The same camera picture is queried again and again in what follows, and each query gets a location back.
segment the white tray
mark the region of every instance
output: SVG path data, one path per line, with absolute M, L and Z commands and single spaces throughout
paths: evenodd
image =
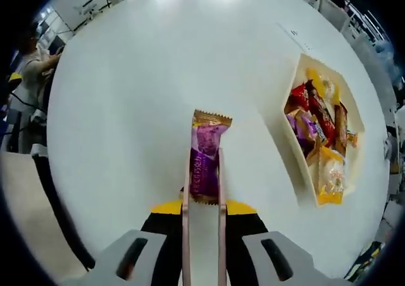
M 356 106 L 356 102 L 351 94 L 350 88 L 347 82 L 344 80 L 343 76 L 336 71 L 330 69 L 320 61 L 313 59 L 305 54 L 301 54 L 299 62 L 296 67 L 295 75 L 287 89 L 287 93 L 284 99 L 284 105 L 282 107 L 282 114 L 283 114 L 283 127 L 285 130 L 285 134 L 290 142 L 292 151 L 297 158 L 298 165 L 301 169 L 302 176 L 305 182 L 307 189 L 313 194 L 315 203 L 317 206 L 318 200 L 315 194 L 315 187 L 313 185 L 313 181 L 318 181 L 318 165 L 315 163 L 308 167 L 306 164 L 306 160 L 304 154 L 301 151 L 301 147 L 298 143 L 298 140 L 294 134 L 293 129 L 290 126 L 290 123 L 287 117 L 284 114 L 284 107 L 285 103 L 288 100 L 290 95 L 290 91 L 301 85 L 303 82 L 307 81 L 306 77 L 306 69 L 307 68 L 314 68 L 321 74 L 323 77 L 328 77 L 330 80 L 337 83 L 340 87 L 340 101 L 344 104 L 347 109 L 347 129 L 352 133 L 358 134 L 358 146 L 357 148 L 353 148 L 350 143 L 347 144 L 346 149 L 346 161 L 347 161 L 347 174 L 346 175 L 346 182 L 347 182 L 347 189 L 344 191 L 344 196 L 352 193 L 356 188 L 356 175 L 359 173 L 359 167 L 361 162 L 361 141 L 363 139 L 364 134 L 364 125 L 361 121 L 360 114 L 358 108 Z M 335 119 L 335 111 L 333 108 L 327 104 L 329 113 L 332 119 Z

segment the white table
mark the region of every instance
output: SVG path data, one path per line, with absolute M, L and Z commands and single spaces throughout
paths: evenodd
M 306 36 L 358 104 L 363 164 L 341 206 L 315 208 L 282 145 L 281 102 L 302 49 L 276 23 Z M 389 167 L 377 95 L 343 36 L 302 0 L 126 0 L 69 42 L 49 105 L 53 178 L 93 256 L 177 198 L 195 108 L 234 118 L 221 141 L 228 198 L 254 206 L 328 276 L 347 272 L 380 223 Z M 214 285 L 216 208 L 190 215 L 193 285 Z

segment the candy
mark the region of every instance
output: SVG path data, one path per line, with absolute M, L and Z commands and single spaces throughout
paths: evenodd
M 305 158 L 308 159 L 309 155 L 312 157 L 318 132 L 316 131 L 315 122 L 312 121 L 311 114 L 302 109 L 296 109 L 287 114 L 287 119 Z
M 357 148 L 357 139 L 358 139 L 358 134 L 353 134 L 350 131 L 347 131 L 347 141 L 350 142 L 350 145 L 352 145 L 354 148 Z
M 305 157 L 306 164 L 308 166 L 311 166 L 312 164 L 314 164 L 316 162 L 316 157 L 319 154 L 321 146 L 322 146 L 322 144 L 321 144 L 320 138 L 317 137 L 315 140 L 314 147 L 312 148 L 312 150 L 310 150 L 310 152 Z
M 319 121 L 318 121 L 318 119 L 316 118 L 315 115 L 312 116 L 312 121 L 314 122 L 315 130 L 316 130 L 316 133 L 318 134 L 321 145 L 323 145 L 323 146 L 326 145 L 327 142 L 328 142 L 328 139 L 325 136 L 325 134 L 323 133 L 323 130 L 322 130 L 322 128 L 321 128 L 321 126 L 319 124 Z
M 335 149 L 341 155 L 346 156 L 347 147 L 347 110 L 340 103 L 335 106 Z
M 320 97 L 333 105 L 339 105 L 340 88 L 338 84 L 328 78 L 322 78 L 322 76 L 312 68 L 306 70 L 306 75 L 308 80 L 312 80 L 313 87 L 318 91 Z
M 335 140 L 335 125 L 330 117 L 329 111 L 323 99 L 319 96 L 317 90 L 313 87 L 312 81 L 306 83 L 309 94 L 309 109 L 314 114 L 327 138 L 327 147 L 332 146 Z
M 301 107 L 305 111 L 309 110 L 308 91 L 304 84 L 291 90 L 288 102 L 293 106 Z
M 232 123 L 221 115 L 195 110 L 191 131 L 190 194 L 197 202 L 218 204 L 220 137 Z
M 319 180 L 318 186 L 315 188 L 318 204 L 342 204 L 345 186 L 343 156 L 322 146 L 320 149 Z

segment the brown snack wrapper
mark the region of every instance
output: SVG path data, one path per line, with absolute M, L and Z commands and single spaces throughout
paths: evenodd
M 317 137 L 315 140 L 314 148 L 305 157 L 306 164 L 308 165 L 308 167 L 318 161 L 318 156 L 319 156 L 319 151 L 321 149 L 321 146 L 322 146 L 321 140 L 319 137 Z
M 289 111 L 288 113 L 286 113 L 286 115 L 291 116 L 291 117 L 296 117 L 296 115 L 298 114 L 300 108 L 293 108 L 291 111 Z
M 326 146 L 330 147 L 335 140 L 335 125 L 332 121 L 332 117 L 329 114 L 325 102 L 313 87 L 312 81 L 308 81 L 306 87 L 309 95 L 309 110 L 317 117 L 323 133 L 327 138 Z
M 299 109 L 299 106 L 297 106 L 296 104 L 292 103 L 292 102 L 291 102 L 291 98 L 288 98 L 287 104 L 285 104 L 285 107 L 284 107 L 284 113 L 285 113 L 285 114 L 289 114 L 289 113 L 291 113 L 292 111 L 294 111 L 294 110 L 296 110 L 296 109 Z
M 346 156 L 347 148 L 347 110 L 345 106 L 335 106 L 335 149 L 343 157 Z

